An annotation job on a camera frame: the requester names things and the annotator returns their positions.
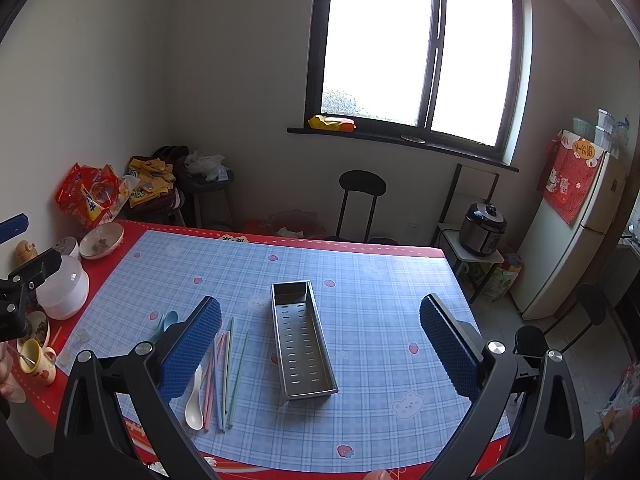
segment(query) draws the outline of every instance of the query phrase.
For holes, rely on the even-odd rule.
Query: rice cooker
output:
[[[507,230],[507,221],[493,204],[477,202],[469,206],[460,228],[460,244],[476,256],[495,252]]]

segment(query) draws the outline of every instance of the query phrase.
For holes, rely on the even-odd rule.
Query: window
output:
[[[314,0],[305,115],[498,159],[521,48],[522,0]]]

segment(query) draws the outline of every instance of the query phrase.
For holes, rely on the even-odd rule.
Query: hand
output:
[[[14,392],[14,387],[6,382],[11,373],[13,359],[6,350],[7,343],[0,343],[0,396],[9,397]]]

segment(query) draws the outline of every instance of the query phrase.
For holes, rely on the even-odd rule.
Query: tree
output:
[[[322,113],[362,117],[363,110],[355,97],[343,90],[327,88],[322,92]]]

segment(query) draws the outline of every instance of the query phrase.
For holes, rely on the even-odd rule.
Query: stainless steel drainer basket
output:
[[[273,283],[271,304],[280,384],[286,399],[336,393],[338,385],[324,344],[311,282]]]

